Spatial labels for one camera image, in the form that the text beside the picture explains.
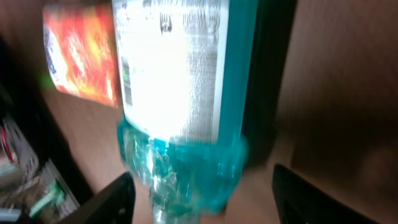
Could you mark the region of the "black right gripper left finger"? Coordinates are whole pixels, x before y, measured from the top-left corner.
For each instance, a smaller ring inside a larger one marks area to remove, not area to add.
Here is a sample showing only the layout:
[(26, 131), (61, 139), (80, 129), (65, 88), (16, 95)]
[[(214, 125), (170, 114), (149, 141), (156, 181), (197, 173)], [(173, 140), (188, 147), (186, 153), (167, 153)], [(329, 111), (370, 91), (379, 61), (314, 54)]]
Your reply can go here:
[(134, 179), (125, 172), (59, 224), (131, 224), (135, 199)]

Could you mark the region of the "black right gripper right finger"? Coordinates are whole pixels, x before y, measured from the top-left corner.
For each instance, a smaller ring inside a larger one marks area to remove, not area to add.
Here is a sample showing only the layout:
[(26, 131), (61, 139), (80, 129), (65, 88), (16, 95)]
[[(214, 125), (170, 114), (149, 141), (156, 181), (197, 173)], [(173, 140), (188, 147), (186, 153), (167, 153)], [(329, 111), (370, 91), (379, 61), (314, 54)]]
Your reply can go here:
[(375, 224), (282, 164), (274, 166), (272, 191), (281, 224)]

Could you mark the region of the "teal mouthwash bottle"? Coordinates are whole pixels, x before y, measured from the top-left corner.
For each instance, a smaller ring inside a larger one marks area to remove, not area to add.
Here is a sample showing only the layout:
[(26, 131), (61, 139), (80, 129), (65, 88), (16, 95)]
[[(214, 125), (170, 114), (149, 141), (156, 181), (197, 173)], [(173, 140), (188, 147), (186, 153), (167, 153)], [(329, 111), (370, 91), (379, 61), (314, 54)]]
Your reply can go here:
[(243, 174), (257, 1), (113, 1), (120, 154), (154, 223), (220, 213)]

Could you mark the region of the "orange small box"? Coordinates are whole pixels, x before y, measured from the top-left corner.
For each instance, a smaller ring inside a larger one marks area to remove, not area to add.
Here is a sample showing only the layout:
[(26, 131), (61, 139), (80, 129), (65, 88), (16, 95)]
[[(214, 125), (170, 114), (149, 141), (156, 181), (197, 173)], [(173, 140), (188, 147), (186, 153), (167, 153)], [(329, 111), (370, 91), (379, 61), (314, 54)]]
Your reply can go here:
[(111, 107), (120, 105), (110, 3), (52, 4), (43, 9), (44, 49), (55, 88)]

